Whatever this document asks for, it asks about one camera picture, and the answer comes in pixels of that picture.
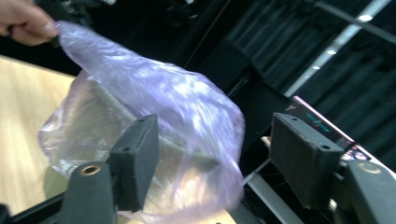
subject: black machine part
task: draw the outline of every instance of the black machine part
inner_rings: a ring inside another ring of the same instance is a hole
[[[395,178],[371,161],[344,167],[343,152],[300,119],[274,114],[270,158],[303,207],[327,208],[333,199],[337,224],[394,223]]]
[[[65,194],[14,217],[0,204],[0,224],[110,224],[117,223],[118,210],[142,210],[160,159],[157,119],[137,119],[110,150],[107,162],[76,168]]]
[[[344,152],[300,119],[274,114],[270,158],[303,207],[328,208],[330,176]]]
[[[370,161],[347,161],[343,175],[334,174],[332,198],[335,223],[394,223],[396,181],[383,166]]]

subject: hand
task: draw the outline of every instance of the hand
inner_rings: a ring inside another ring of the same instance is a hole
[[[57,34],[54,20],[34,0],[0,0],[0,35],[11,35],[24,45],[34,46]]]

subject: plastic bag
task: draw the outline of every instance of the plastic bag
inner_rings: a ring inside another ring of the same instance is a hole
[[[157,114],[161,156],[145,207],[123,214],[192,223],[239,203],[245,121],[221,90],[201,74],[141,57],[76,24],[57,27],[62,48],[83,70],[39,132],[55,170],[68,177],[87,161],[105,161],[135,118]]]

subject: table surface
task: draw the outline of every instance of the table surface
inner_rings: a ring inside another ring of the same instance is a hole
[[[38,130],[67,95],[73,77],[0,55],[0,203],[11,215],[63,191],[37,140]],[[120,218],[122,223],[140,223]],[[226,211],[199,223],[235,223]]]

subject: transparent plastic bag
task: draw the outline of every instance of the transparent plastic bag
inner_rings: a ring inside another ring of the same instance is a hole
[[[39,132],[55,170],[69,177],[87,161],[105,161],[135,118],[157,114],[161,156],[145,207],[123,214],[146,223],[192,223],[239,203],[245,121],[220,89],[76,24],[57,27],[62,48],[83,70]]]

